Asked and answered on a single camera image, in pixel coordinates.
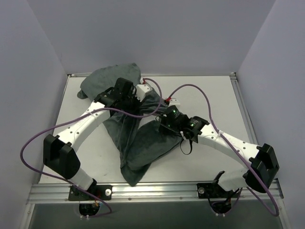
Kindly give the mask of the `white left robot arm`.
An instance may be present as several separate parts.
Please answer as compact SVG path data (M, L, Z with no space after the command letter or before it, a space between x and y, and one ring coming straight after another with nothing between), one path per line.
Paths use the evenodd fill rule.
M43 140L43 163L64 179L80 187L79 195L91 200L96 195L95 180L82 168L76 154L86 138L118 110L135 114L150 89L144 84L134 85L124 78L113 87L94 96L89 108L73 125L56 136Z

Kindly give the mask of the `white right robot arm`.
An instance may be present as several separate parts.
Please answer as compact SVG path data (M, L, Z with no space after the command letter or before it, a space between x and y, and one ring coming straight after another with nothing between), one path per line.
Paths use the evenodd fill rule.
M249 187L266 193L279 170L274 148L268 144L251 144L217 131L207 120L198 116L189 118L175 105L169 106L160 116L159 131L170 135L177 133L189 142L209 146L240 163L243 168L232 172L221 171L212 184L217 197L228 191Z

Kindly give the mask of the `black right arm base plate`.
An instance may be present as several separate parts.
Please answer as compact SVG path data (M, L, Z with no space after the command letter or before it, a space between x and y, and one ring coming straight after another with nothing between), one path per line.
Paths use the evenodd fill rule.
M208 198L236 198L239 193L239 189L235 191L225 191L222 187L220 187L216 183L197 183L197 194L198 198L208 199Z

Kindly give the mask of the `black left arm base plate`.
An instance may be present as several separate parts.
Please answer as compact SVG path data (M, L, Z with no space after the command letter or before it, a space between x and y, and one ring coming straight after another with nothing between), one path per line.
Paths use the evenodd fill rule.
M111 200L112 198L112 185L106 184L106 185L93 185L90 187L87 192L90 194L102 199L102 200ZM72 186L70 187L69 201L88 201L88 200L94 200L94 197L91 197L88 194L83 193L76 187Z

